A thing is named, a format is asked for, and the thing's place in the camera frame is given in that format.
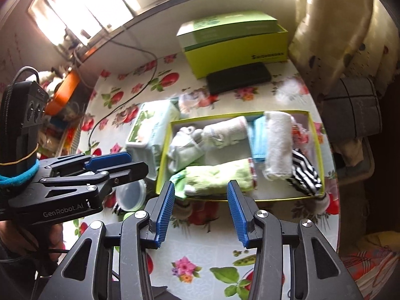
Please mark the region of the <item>person's left hand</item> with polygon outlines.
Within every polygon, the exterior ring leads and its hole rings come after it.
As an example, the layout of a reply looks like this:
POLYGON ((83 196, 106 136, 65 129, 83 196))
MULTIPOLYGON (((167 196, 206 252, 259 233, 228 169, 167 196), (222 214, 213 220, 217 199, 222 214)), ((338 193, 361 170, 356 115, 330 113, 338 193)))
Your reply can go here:
MULTIPOLYGON (((61 249, 64 245, 62 223, 57 223, 49 228, 47 243, 50 251, 61 249)), ((28 230, 11 221, 1 221, 1 244, 11 253, 18 255, 15 259, 1 258, 2 264, 18 262, 30 252, 39 250, 38 240, 28 230)))

